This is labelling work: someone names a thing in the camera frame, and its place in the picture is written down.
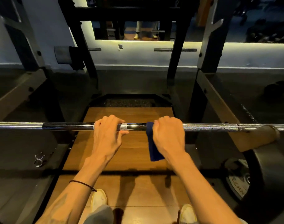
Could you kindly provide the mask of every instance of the barbell sleeve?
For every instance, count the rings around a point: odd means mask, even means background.
[[[264,125],[284,131],[284,124],[229,124],[229,123],[183,123],[185,131],[193,132],[249,132]],[[0,129],[30,129],[51,131],[93,131],[93,122],[0,122]],[[122,123],[117,130],[146,131],[146,123]]]

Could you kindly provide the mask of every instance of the black bracelet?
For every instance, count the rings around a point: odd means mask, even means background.
[[[92,186],[90,186],[90,185],[88,185],[86,183],[79,182],[79,181],[76,181],[76,180],[69,181],[69,183],[71,183],[71,182],[77,182],[77,183],[83,184],[83,185],[88,186],[89,188],[91,188],[92,192],[97,192]]]

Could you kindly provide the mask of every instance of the forearm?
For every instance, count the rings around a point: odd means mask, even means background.
[[[197,169],[189,154],[183,154],[174,163],[174,170],[187,189],[200,223],[241,224],[239,218]]]
[[[106,166],[104,158],[92,157],[74,177],[74,180],[94,186],[98,176]],[[90,196],[91,189],[83,184],[71,182],[44,212],[39,223],[78,223]]]

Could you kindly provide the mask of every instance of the hand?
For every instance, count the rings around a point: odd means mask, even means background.
[[[153,141],[158,151],[173,166],[174,162],[185,154],[185,132],[182,121],[175,117],[161,117],[154,121]]]
[[[117,125],[124,123],[114,115],[104,116],[102,119],[94,123],[94,144],[92,156],[101,156],[108,163],[122,143],[122,136],[128,134],[129,131],[117,132]]]

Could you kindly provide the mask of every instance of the white shoe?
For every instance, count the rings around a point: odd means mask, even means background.
[[[97,189],[96,192],[93,193],[92,199],[91,199],[91,212],[94,212],[96,209],[98,209],[101,205],[107,205],[107,195],[102,189]]]
[[[180,210],[179,224],[192,224],[197,221],[192,205],[185,204]]]

